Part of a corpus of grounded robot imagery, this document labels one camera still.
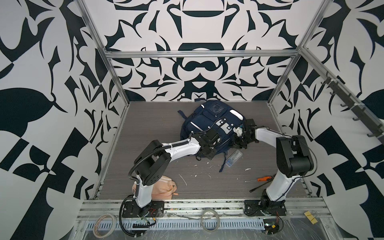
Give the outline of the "navy blue student backpack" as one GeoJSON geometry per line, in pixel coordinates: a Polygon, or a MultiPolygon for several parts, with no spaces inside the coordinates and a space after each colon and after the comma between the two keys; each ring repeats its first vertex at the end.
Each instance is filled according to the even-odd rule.
{"type": "MultiPolygon", "coordinates": [[[[196,139],[196,133],[215,129],[221,136],[220,154],[223,153],[224,155],[231,149],[231,137],[235,134],[233,128],[239,127],[245,120],[245,117],[240,112],[218,100],[205,102],[196,108],[188,117],[181,110],[179,110],[178,113],[185,120],[180,133],[182,141],[186,139],[196,139]]],[[[216,156],[197,155],[197,153],[194,155],[198,161],[202,158],[211,160],[216,156]]]]}

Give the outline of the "pink striped pencil pouch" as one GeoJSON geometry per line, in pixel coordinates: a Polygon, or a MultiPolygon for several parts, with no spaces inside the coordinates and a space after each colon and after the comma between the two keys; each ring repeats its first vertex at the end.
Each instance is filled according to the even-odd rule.
{"type": "Polygon", "coordinates": [[[145,197],[148,197],[147,193],[151,188],[151,199],[154,201],[171,200],[173,195],[176,194],[176,183],[167,176],[162,176],[155,184],[150,187],[145,186],[145,197]]]}

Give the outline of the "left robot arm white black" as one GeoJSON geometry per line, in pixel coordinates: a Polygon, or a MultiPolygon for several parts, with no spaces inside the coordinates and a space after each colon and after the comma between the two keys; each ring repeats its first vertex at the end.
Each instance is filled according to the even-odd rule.
{"type": "Polygon", "coordinates": [[[186,156],[212,159],[224,138],[211,128],[201,133],[191,133],[184,140],[174,143],[152,141],[137,157],[128,176],[137,184],[135,202],[139,208],[152,201],[153,186],[162,177],[168,165],[186,156]]]}

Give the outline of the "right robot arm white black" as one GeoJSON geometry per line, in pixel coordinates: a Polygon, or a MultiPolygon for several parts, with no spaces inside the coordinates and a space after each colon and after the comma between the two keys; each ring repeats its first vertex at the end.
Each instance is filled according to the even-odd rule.
{"type": "Polygon", "coordinates": [[[258,206],[248,215],[257,211],[265,215],[275,215],[282,210],[286,196],[294,184],[308,177],[315,167],[311,150],[302,135],[289,136],[268,127],[257,127],[252,119],[247,119],[240,127],[234,128],[234,144],[245,148],[250,143],[264,142],[276,149],[278,171],[271,184],[263,190],[258,206]]]}

